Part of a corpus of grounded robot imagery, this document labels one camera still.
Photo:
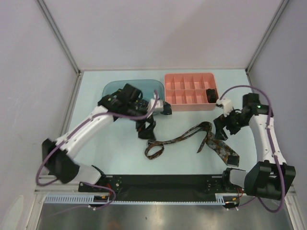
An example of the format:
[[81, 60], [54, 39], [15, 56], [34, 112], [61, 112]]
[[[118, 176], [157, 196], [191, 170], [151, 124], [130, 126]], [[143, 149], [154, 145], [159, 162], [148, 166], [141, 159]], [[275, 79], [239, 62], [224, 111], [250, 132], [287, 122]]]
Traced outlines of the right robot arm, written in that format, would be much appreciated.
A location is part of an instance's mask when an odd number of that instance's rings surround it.
[[223, 109], [223, 114], [214, 120], [216, 139], [227, 140], [225, 130], [234, 135], [241, 128], [249, 127], [257, 153], [257, 163], [249, 172], [227, 168], [225, 178], [221, 180], [222, 188], [233, 192], [239, 186], [248, 196], [281, 200], [289, 190], [296, 171], [281, 154], [270, 107], [261, 104], [256, 93], [243, 96], [241, 110], [235, 110], [229, 99], [217, 100], [216, 106]]

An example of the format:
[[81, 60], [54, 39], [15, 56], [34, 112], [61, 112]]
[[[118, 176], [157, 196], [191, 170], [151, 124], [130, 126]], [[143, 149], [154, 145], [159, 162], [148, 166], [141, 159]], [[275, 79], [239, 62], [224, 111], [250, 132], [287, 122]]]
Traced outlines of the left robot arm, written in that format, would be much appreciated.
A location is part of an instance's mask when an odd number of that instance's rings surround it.
[[74, 161], [81, 148], [93, 138], [102, 128], [115, 122], [119, 118], [125, 118], [142, 124], [148, 122], [155, 126], [153, 113], [163, 107], [159, 99], [158, 91], [154, 91], [153, 98], [146, 107], [138, 107], [142, 99], [141, 90], [130, 84], [125, 84], [112, 94], [102, 97], [93, 111], [77, 127], [67, 132], [56, 140], [46, 139], [42, 143], [42, 164], [36, 174], [36, 184], [39, 182], [41, 170], [46, 167], [56, 180], [67, 184], [73, 180], [89, 184], [95, 191], [102, 191], [106, 186], [106, 180], [102, 173], [94, 166], [78, 164]]

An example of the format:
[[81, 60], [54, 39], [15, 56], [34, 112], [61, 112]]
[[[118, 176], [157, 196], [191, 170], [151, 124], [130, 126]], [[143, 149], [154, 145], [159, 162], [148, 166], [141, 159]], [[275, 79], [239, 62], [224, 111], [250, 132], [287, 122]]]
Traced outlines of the orange floral tie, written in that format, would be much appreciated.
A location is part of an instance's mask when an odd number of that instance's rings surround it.
[[147, 159], [154, 160], [164, 153], [166, 146], [171, 146], [171, 150], [178, 150], [181, 154], [183, 152], [200, 153], [202, 150], [210, 150], [229, 167], [238, 167], [240, 162], [239, 154], [225, 141], [215, 137], [213, 124], [207, 121], [191, 127], [176, 138], [147, 141], [144, 155]]

